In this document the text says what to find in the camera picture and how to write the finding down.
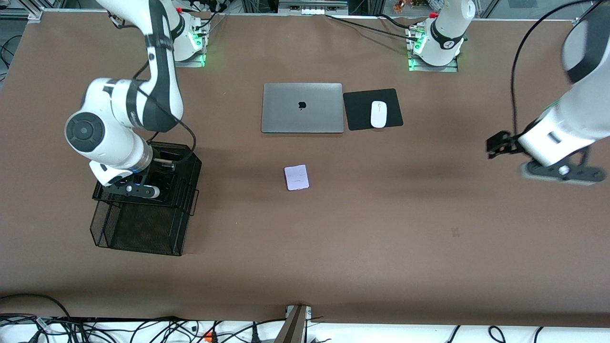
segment silver laptop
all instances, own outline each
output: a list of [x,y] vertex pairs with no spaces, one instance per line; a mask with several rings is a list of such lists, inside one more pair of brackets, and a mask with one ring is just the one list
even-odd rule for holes
[[260,130],[269,134],[343,132],[343,87],[265,84]]

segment small white card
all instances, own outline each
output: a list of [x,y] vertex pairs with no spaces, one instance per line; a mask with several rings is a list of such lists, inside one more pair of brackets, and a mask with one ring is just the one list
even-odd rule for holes
[[286,174],[286,186],[288,190],[300,190],[309,188],[307,169],[304,164],[284,168]]

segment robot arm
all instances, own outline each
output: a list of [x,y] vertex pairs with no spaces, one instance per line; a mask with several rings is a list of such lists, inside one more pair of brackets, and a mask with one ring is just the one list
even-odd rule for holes
[[[533,161],[522,165],[526,178],[593,184],[605,173],[586,165],[589,145],[610,135],[610,5],[587,12],[568,34],[562,64],[573,84],[524,133],[509,137],[502,131],[487,140],[489,158],[526,153]],[[582,154],[579,164],[570,157]]]
[[610,135],[610,6],[600,4],[572,29],[562,63],[572,88],[518,142],[542,165]]
[[449,64],[459,54],[464,33],[475,12],[472,0],[445,0],[439,16],[424,22],[425,37],[414,52],[430,65]]
[[181,120],[174,55],[186,59],[201,49],[193,40],[201,20],[178,14],[170,0],[98,2],[142,31],[151,74],[148,81],[95,79],[81,109],[66,123],[68,143],[91,160],[98,181],[109,186],[144,170],[153,159],[152,148],[132,128],[167,132]]

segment computer mouse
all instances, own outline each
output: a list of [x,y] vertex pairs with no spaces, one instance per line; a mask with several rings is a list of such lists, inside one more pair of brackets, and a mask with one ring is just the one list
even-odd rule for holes
[[386,125],[387,105],[383,101],[371,103],[371,126],[381,129]]

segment mouse pad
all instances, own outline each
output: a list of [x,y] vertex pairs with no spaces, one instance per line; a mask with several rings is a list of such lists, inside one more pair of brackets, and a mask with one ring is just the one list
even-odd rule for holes
[[383,101],[387,104],[386,127],[402,126],[403,116],[394,88],[366,90],[343,94],[347,126],[350,131],[373,129],[371,126],[371,104],[373,101]]

